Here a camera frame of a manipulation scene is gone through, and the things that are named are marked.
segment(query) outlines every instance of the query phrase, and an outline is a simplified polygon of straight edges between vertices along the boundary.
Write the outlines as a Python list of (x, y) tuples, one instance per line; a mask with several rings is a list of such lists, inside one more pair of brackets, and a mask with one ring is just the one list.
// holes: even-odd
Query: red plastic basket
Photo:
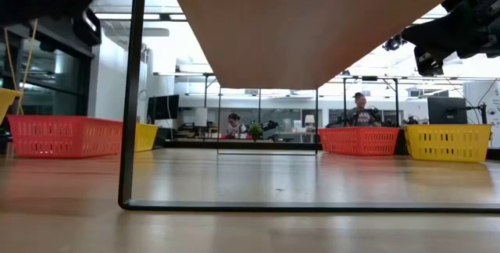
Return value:
[(120, 121), (85, 116), (7, 117), (18, 156), (77, 159), (120, 153)]
[(346, 127), (320, 129), (324, 151), (343, 155), (393, 155), (399, 128)]

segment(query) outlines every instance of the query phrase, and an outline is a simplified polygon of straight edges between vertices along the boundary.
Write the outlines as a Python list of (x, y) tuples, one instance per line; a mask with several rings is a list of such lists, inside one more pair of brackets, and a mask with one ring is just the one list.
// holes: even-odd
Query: basket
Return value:
[(120, 153), (122, 123), (86, 116), (8, 116), (16, 154), (78, 159)]
[(14, 99), (22, 95), (19, 91), (0, 88), (0, 123), (3, 121), (7, 109), (14, 102)]
[(324, 151), (344, 155), (393, 155), (399, 128), (346, 127), (320, 129)]
[(135, 127), (135, 151), (150, 151), (156, 139), (156, 125), (138, 123)]
[(413, 159), (482, 162), (490, 132), (490, 124), (408, 125), (405, 137)]

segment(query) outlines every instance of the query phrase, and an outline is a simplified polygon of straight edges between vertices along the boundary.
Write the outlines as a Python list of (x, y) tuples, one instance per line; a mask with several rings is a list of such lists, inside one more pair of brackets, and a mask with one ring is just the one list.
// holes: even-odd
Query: yellow cable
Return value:
[(16, 73), (14, 72), (13, 57), (10, 53), (9, 32), (7, 31), (6, 27), (4, 27), (3, 32), (5, 35), (5, 46), (7, 47), (7, 57), (9, 58), (10, 75), (12, 76), (12, 84), (14, 84), (14, 90), (17, 91)]
[(20, 107), (23, 104), (24, 87), (26, 86), (26, 79), (28, 78), (28, 71), (30, 70), (31, 54), (33, 54), (34, 36), (37, 33), (38, 20), (34, 21), (33, 34), (31, 35), (30, 52), (28, 53), (28, 60), (26, 62), (26, 69), (24, 70), (23, 86), (21, 87), (21, 97), (19, 105), (17, 106), (17, 114), (19, 115)]

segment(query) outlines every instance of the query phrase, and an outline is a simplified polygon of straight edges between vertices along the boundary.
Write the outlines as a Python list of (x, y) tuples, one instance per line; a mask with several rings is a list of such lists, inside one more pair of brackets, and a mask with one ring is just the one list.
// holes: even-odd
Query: white ceiling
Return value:
[[(92, 8), (96, 12), (130, 13), (131, 3), (132, 0), (95, 0), (92, 4)], [(146, 0), (145, 12), (158, 13), (182, 11), (177, 0)], [(446, 11), (438, 6), (423, 15), (423, 18), (436, 18), (445, 14)], [(170, 39), (172, 39), (173, 44), (176, 45), (175, 51), (177, 52), (178, 60), (188, 60), (195, 64), (208, 63), (188, 23), (145, 22), (145, 28), (169, 30)], [(472, 66), (471, 63), (474, 65), (487, 65), (490, 62), (487, 61), (483, 55), (478, 55), (466, 61), (454, 60), (449, 63), (449, 66), (445, 66), (445, 73), (447, 76), (455, 77), (492, 76), (492, 72), (486, 71), (482, 73), (480, 70), (474, 70), (476, 66)], [(418, 76), (418, 73), (415, 71), (415, 65), (413, 45), (403, 45), (395, 52), (387, 52), (380, 46), (356, 62), (349, 68), (349, 71), (353, 75), (383, 76), (387, 74), (388, 76)]]

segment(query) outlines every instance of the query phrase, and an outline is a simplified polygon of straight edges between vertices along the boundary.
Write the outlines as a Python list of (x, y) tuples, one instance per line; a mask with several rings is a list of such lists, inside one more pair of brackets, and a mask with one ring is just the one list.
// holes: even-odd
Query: ceiling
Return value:
[[(95, 12), (121, 12), (130, 13), (132, 0), (95, 0), (92, 8)], [(146, 13), (158, 12), (182, 12), (177, 0), (145, 0)], [(446, 11), (438, 6), (429, 11), (423, 18), (436, 18), (446, 14)], [(103, 23), (105, 32), (114, 37), (115, 42), (122, 42), (124, 45), (128, 41), (130, 22), (110, 22)], [(149, 32), (147, 36), (170, 36), (176, 45), (178, 61), (192, 61), (195, 64), (190, 71), (196, 71), (196, 65), (200, 65), (200, 71), (205, 72), (208, 64), (206, 57), (201, 49), (192, 29), (188, 23), (179, 22), (145, 22), (145, 29)], [(478, 55), (472, 59), (462, 62), (454, 60), (445, 66), (445, 72), (449, 76), (456, 77), (482, 77), (491, 76), (491, 73), (482, 73), (467, 69), (470, 63), (480, 63), (486, 65), (491, 62), (485, 62), (483, 55)], [(418, 76), (415, 71), (415, 60), (413, 56), (413, 46), (403, 45), (395, 52), (387, 52), (381, 46), (375, 48), (371, 53), (354, 63), (349, 71), (353, 75), (378, 75), (383, 76)]]

